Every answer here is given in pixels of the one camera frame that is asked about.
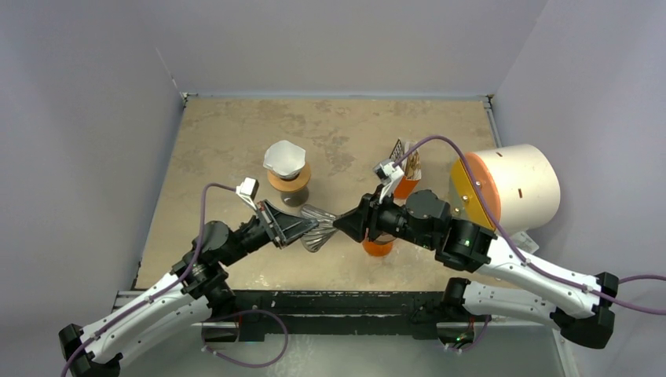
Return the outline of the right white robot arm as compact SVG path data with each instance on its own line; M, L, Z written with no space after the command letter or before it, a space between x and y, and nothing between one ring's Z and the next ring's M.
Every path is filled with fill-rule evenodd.
M518 318L557 329L570 342L597 350L605 348L613 334L615 314L610 301L617 296L617 276L576 273L534 255L519 254L492 230L454 218L449 203L430 190L412 193L401 205L365 194L333 226L357 242L390 235L433 251L435 260L447 268L511 285L450 279L441 298L442 312L450 319Z

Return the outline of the wooden ring dripper stand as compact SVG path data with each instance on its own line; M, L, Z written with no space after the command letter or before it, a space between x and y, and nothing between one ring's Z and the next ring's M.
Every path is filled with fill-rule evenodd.
M281 201L288 207L300 207L307 202L308 184L312 177L309 163L306 163L293 179L283 179L271 170L268 170L266 175L271 186L280 194Z

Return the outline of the dark ribbed glass cone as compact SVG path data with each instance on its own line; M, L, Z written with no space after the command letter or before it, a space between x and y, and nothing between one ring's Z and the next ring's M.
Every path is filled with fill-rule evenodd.
M300 239L307 251L316 253L337 233L334 221L338 216L310 204L304 205L300 214L304 218L317 221L317 227L306 232Z

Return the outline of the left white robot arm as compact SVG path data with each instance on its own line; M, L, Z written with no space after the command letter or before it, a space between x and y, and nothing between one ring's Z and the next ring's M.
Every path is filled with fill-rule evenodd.
M262 200L251 219L232 231L209 221L172 270L115 312L86 326L59 332L63 376L118 376L139 356L194 323L230 318L236 308L225 266L272 243L284 248L318 222L285 213Z

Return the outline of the amber glass carafe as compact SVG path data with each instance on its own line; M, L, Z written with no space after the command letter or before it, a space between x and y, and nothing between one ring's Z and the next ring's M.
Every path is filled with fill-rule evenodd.
M377 239L371 241L365 239L361 242L364 251L372 257L385 257L393 250L393 242L395 239L389 237L388 239Z

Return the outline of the white paper coffee filter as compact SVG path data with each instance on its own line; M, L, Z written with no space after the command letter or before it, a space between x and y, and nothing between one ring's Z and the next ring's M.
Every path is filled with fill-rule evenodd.
M297 177L306 164L306 150L287 140L271 145L266 151L263 167L283 179Z

